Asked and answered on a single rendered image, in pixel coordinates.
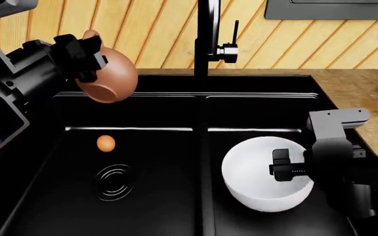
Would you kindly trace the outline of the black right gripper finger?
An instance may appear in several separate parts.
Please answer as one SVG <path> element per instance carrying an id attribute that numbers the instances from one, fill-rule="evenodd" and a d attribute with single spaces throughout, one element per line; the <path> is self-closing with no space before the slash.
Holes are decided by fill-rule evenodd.
<path id="1" fill-rule="evenodd" d="M 289 150 L 275 149 L 274 151 L 272 151 L 272 161 L 274 165 L 289 165 Z"/>
<path id="2" fill-rule="evenodd" d="M 277 182 L 290 182 L 292 181 L 294 174 L 293 165 L 269 165 L 269 172 L 275 178 Z"/>

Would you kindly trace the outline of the brown clay teapot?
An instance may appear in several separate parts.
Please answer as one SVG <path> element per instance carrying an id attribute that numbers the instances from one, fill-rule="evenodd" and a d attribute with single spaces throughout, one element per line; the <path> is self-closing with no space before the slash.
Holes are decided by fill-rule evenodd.
<path id="1" fill-rule="evenodd" d="M 82 83 L 75 80 L 78 87 L 92 100 L 102 104 L 113 104 L 128 98 L 138 84 L 135 65 L 124 54 L 101 46 L 100 52 L 108 60 L 104 68 L 96 72 L 97 80 Z"/>

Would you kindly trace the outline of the tall black faucet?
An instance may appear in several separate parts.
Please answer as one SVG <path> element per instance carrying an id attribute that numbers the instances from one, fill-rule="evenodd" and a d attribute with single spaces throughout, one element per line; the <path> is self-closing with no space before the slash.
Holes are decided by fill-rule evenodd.
<path id="1" fill-rule="evenodd" d="M 209 62 L 220 60 L 221 0 L 198 0 L 198 32 L 195 40 L 194 76 L 208 74 Z"/>

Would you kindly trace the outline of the round black sink drain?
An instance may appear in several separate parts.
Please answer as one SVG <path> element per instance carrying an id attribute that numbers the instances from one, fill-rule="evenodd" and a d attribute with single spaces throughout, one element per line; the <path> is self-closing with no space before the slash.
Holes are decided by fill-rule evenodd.
<path id="1" fill-rule="evenodd" d="M 128 165 L 110 165 L 103 168 L 93 180 L 93 192 L 102 201 L 116 201 L 133 190 L 135 175 Z"/>

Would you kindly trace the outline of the brown egg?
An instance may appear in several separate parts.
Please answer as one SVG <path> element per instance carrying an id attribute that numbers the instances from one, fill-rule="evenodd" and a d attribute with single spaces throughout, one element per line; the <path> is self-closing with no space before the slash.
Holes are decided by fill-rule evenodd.
<path id="1" fill-rule="evenodd" d="M 102 135 L 98 137 L 96 145 L 100 151 L 108 153 L 115 149 L 116 141 L 109 135 Z"/>

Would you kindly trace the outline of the black double-basin sink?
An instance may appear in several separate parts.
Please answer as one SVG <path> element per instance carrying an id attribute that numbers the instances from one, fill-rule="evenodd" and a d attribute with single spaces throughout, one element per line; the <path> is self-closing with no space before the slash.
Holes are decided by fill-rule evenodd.
<path id="1" fill-rule="evenodd" d="M 378 236 L 378 213 L 353 218 L 316 185 L 292 210 L 263 213 L 226 188 L 236 144 L 285 138 L 310 149 L 310 111 L 336 109 L 311 76 L 143 75 L 123 102 L 62 88 L 0 162 L 0 236 Z M 98 137 L 115 149 L 104 153 Z M 133 190 L 116 201 L 95 176 L 128 165 Z"/>

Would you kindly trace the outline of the gray box-shaped robot part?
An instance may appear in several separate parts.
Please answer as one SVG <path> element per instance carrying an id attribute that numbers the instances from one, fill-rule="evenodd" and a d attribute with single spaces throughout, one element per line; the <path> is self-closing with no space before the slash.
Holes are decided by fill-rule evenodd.
<path id="1" fill-rule="evenodd" d="M 0 0 L 0 18 L 34 9 L 38 0 Z"/>

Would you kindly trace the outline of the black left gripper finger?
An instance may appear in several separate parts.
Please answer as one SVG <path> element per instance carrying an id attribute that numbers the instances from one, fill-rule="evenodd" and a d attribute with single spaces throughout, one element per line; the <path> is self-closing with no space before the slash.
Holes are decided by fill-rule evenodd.
<path id="1" fill-rule="evenodd" d="M 102 48 L 102 40 L 99 35 L 82 39 L 82 47 L 86 50 L 100 50 Z"/>
<path id="2" fill-rule="evenodd" d="M 93 83 L 97 80 L 95 70 L 77 72 L 77 80 L 81 83 Z"/>

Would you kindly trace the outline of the white bowl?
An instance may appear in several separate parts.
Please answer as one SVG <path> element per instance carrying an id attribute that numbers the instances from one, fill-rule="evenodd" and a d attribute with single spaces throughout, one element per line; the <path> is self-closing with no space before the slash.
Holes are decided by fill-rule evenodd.
<path id="1" fill-rule="evenodd" d="M 221 172 L 230 194 L 241 204 L 260 212 L 283 212 L 301 204 L 314 182 L 308 176 L 296 176 L 278 182 L 270 174 L 272 152 L 288 149 L 292 163 L 303 163 L 305 148 L 294 141 L 273 137 L 255 137 L 235 145 L 224 156 Z"/>

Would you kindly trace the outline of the dark gray framed panel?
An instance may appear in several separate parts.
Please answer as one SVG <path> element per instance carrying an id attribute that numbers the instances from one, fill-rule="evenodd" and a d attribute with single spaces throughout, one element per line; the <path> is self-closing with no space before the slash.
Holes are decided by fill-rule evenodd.
<path id="1" fill-rule="evenodd" d="M 378 20 L 378 0 L 267 0 L 268 20 Z"/>

